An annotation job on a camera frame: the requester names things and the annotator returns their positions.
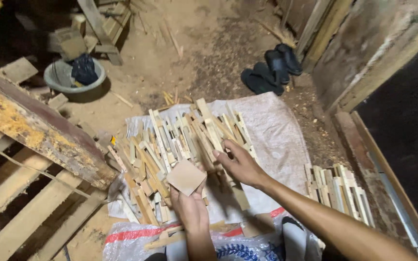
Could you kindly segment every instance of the sawdust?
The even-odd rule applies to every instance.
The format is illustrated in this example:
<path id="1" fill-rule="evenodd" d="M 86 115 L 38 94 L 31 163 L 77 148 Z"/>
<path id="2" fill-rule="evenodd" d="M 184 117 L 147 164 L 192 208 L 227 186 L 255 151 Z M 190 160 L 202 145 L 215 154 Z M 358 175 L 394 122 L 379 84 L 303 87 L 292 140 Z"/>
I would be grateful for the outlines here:
<path id="1" fill-rule="evenodd" d="M 125 118 L 144 115 L 150 108 L 166 105 L 163 91 L 174 94 L 177 87 L 179 97 L 188 95 L 194 100 L 204 97 L 207 102 L 253 95 L 241 82 L 240 73 L 244 68 L 252 68 L 256 62 L 264 61 L 264 52 L 274 48 L 279 41 L 249 16 L 255 15 L 268 24 L 280 21 L 272 15 L 272 6 L 267 5 L 263 11 L 253 14 L 249 10 L 256 8 L 247 8 L 245 2 L 252 3 L 235 0 L 160 1 L 160 8 L 166 13 L 178 44 L 184 47 L 183 58 L 178 57 L 172 43 L 165 44 L 165 40 L 158 36 L 159 28 L 148 22 L 156 11 L 148 10 L 141 13 L 147 34 L 139 19 L 131 20 L 129 36 L 121 50 L 124 65 L 112 66 L 110 62 L 102 61 L 108 74 L 106 88 L 119 93 L 134 107 L 130 108 L 107 93 L 94 102 L 69 103 L 65 108 L 97 132 L 124 135 Z M 322 117 L 323 112 L 317 106 L 310 76 L 295 77 L 289 90 L 282 99 L 293 108 L 312 163 L 329 167 L 332 163 L 344 162 L 331 138 L 330 121 Z M 108 233 L 113 220 L 119 221 L 108 217 L 105 207 L 98 211 L 68 244 L 71 258 L 101 260 L 104 234 Z M 62 252 L 54 260 L 64 261 Z"/>

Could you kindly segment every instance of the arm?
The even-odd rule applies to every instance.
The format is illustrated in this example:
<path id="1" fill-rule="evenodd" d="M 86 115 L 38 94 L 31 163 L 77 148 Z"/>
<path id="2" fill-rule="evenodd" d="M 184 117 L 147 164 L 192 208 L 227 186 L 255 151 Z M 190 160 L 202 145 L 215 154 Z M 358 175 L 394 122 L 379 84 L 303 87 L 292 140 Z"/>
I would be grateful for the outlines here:
<path id="1" fill-rule="evenodd" d="M 260 189 L 278 202 L 320 239 L 332 244 L 350 260 L 418 260 L 398 242 L 365 224 L 315 202 L 271 178 L 249 153 L 230 140 L 224 140 L 236 161 L 214 151 L 214 156 L 240 182 Z"/>
<path id="2" fill-rule="evenodd" d="M 190 196 L 171 186 L 171 202 L 186 232 L 186 247 L 190 261 L 216 261 L 217 255 L 209 233 L 209 213 L 202 199 L 205 181 Z"/>

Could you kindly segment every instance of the white tarp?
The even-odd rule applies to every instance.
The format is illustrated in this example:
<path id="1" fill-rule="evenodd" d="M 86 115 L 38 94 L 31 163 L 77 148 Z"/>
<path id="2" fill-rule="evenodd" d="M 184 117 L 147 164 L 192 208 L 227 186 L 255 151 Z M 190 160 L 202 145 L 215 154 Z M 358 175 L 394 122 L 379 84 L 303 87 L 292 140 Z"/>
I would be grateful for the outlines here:
<path id="1" fill-rule="evenodd" d="M 239 98 L 229 101 L 216 100 L 208 107 L 216 116 L 227 114 L 225 104 L 232 110 L 242 113 L 246 128 L 251 136 L 260 166 L 274 179 L 303 195 L 306 194 L 304 164 L 310 163 L 309 154 L 299 124 L 293 112 L 274 93 Z M 177 113 L 189 112 L 189 104 L 178 104 L 160 113 L 162 118 L 168 116 L 175 121 Z M 138 121 L 144 122 L 145 129 L 152 128 L 149 116 L 137 116 L 126 119 L 127 136 L 138 133 Z M 269 213 L 280 207 L 273 199 L 253 187 L 242 185 L 252 215 Z M 219 189 L 208 187 L 208 211 L 211 223 L 225 220 L 226 223 L 243 221 L 243 213 L 236 201 L 228 194 L 220 194 Z M 109 215 L 126 218 L 119 203 L 109 204 Z"/>

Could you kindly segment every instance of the fingernail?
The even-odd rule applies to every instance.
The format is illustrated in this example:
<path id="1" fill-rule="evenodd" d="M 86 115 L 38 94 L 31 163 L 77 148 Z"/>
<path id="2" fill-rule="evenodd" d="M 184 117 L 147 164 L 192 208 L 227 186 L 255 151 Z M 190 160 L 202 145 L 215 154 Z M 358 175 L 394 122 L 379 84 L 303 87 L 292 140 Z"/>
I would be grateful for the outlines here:
<path id="1" fill-rule="evenodd" d="M 213 151 L 212 151 L 212 154 L 213 154 L 213 155 L 214 155 L 214 157 L 216 157 L 216 158 L 220 155 L 220 153 L 221 153 L 221 152 L 220 152 L 220 151 L 218 151 L 218 150 L 213 150 Z"/>

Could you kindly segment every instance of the black rubber slipper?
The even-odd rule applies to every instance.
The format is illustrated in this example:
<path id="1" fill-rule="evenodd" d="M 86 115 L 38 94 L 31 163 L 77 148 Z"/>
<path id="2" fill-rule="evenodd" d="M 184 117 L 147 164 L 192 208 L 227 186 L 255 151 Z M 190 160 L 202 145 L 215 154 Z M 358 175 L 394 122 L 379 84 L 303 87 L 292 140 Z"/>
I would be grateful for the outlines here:
<path id="1" fill-rule="evenodd" d="M 283 94 L 283 88 L 280 85 L 276 85 L 272 82 L 274 77 L 270 74 L 261 74 L 252 69 L 244 69 L 241 72 L 241 81 L 256 95 L 274 92 L 280 96 Z"/>
<path id="2" fill-rule="evenodd" d="M 288 72 L 290 74 L 299 76 L 302 74 L 301 64 L 299 64 L 296 55 L 294 55 L 293 48 L 286 44 L 277 44 L 275 50 L 279 51 L 285 59 Z"/>
<path id="3" fill-rule="evenodd" d="M 288 68 L 283 55 L 277 50 L 268 50 L 264 54 L 264 58 L 269 66 L 270 73 L 277 75 L 280 79 L 280 83 L 287 85 L 290 82 L 288 75 Z"/>

